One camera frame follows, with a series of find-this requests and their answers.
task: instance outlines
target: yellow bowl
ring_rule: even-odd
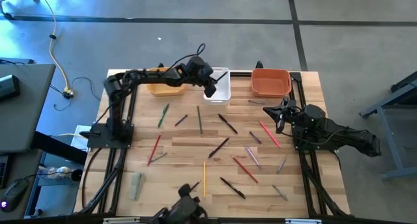
[[[150,71],[165,71],[168,68],[151,68]],[[184,94],[185,84],[180,87],[170,87],[166,84],[147,84],[146,88],[148,91],[155,96],[175,96]]]

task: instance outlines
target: white container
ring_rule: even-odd
[[[229,103],[231,97],[230,69],[215,67],[213,68],[213,73],[210,76],[214,79],[218,79],[225,72],[227,72],[227,74],[214,85],[216,87],[216,92],[211,96],[211,98],[208,98],[205,94],[203,94],[205,104],[227,105],[227,103]]]

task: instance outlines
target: concrete floor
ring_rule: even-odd
[[[120,18],[219,18],[290,20],[288,0],[48,0],[60,16]],[[43,1],[8,0],[16,15],[50,15]],[[417,21],[416,0],[295,0],[300,20]],[[30,58],[51,63],[48,35],[52,22],[0,21],[0,57]],[[358,112],[388,94],[389,86],[416,70],[417,27],[300,26],[308,70],[321,77],[329,117],[353,128],[367,128],[382,139],[382,153],[368,158],[355,149],[340,150],[342,173],[352,214],[358,217],[417,220],[417,179],[382,181],[379,175],[394,168],[388,146],[375,117],[362,120]],[[231,69],[254,67],[256,61],[273,68],[300,70],[292,25],[195,23],[92,23],[59,22],[54,48],[68,78],[85,76],[101,94],[101,81],[109,68],[144,68],[171,64],[194,52],[202,42],[202,57],[212,66]],[[63,88],[56,71],[52,83]],[[74,84],[76,98],[67,104],[50,91],[38,124],[46,134],[73,132],[96,117],[98,100],[89,83]],[[73,203],[49,201],[64,193],[67,200],[77,188],[44,191],[38,207],[48,215],[69,214]]]

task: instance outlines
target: wooden table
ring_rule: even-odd
[[[109,75],[124,71],[109,70]],[[318,73],[302,72],[302,79],[307,103],[315,104],[326,111]],[[140,85],[133,119],[134,139],[126,157],[117,215],[153,216],[161,208],[171,207],[178,201],[177,190],[183,184],[189,183],[192,186],[201,181],[191,196],[201,199],[201,206],[206,209],[209,217],[308,217],[300,161],[292,139],[274,134],[281,144],[281,148],[278,148],[258,123],[258,120],[263,121],[274,132],[273,120],[263,112],[261,105],[248,102],[249,99],[260,100],[266,102],[265,106],[275,106],[281,99],[254,98],[250,86],[250,78],[232,77],[229,105],[213,106],[203,104],[203,89],[199,87],[187,87],[182,96],[155,97],[147,91],[146,85]],[[169,110],[161,128],[158,128],[162,110],[168,103]],[[203,135],[199,132],[197,105],[200,107]],[[108,98],[104,92],[98,116],[107,106]],[[237,129],[238,134],[233,133],[219,119],[218,113]],[[174,127],[185,114],[188,114],[188,118]],[[249,131],[260,138],[262,144],[258,145],[249,135]],[[288,126],[284,132],[290,133]],[[162,133],[162,138],[154,157],[164,152],[168,155],[147,167],[148,157],[159,133]],[[228,143],[208,160],[210,152],[226,137],[230,137]],[[252,149],[262,165],[261,169],[247,154],[245,145]],[[103,183],[108,153],[108,149],[103,149],[92,162],[85,184],[86,202]],[[89,153],[86,165],[92,154],[93,152]],[[259,183],[256,184],[231,156],[236,156]],[[287,161],[277,175],[277,168],[285,157]],[[337,158],[329,152],[317,151],[317,159],[323,186],[339,207],[349,213]],[[202,185],[204,161],[207,162],[205,199]],[[139,199],[131,201],[128,199],[130,181],[137,171],[145,173],[146,181]],[[246,199],[242,199],[226,186],[220,176],[243,192]],[[280,197],[272,184],[286,194],[289,201]],[[110,204],[112,189],[111,187],[106,210]],[[316,200],[315,206],[318,207],[315,189],[312,189],[312,194]],[[81,188],[74,211],[78,210],[81,210]]]

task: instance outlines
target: purple pencil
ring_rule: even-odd
[[[258,160],[256,160],[255,155],[253,155],[252,150],[248,146],[245,146],[246,152],[252,157],[252,159],[255,161],[256,165],[260,168],[261,165],[259,164]]]

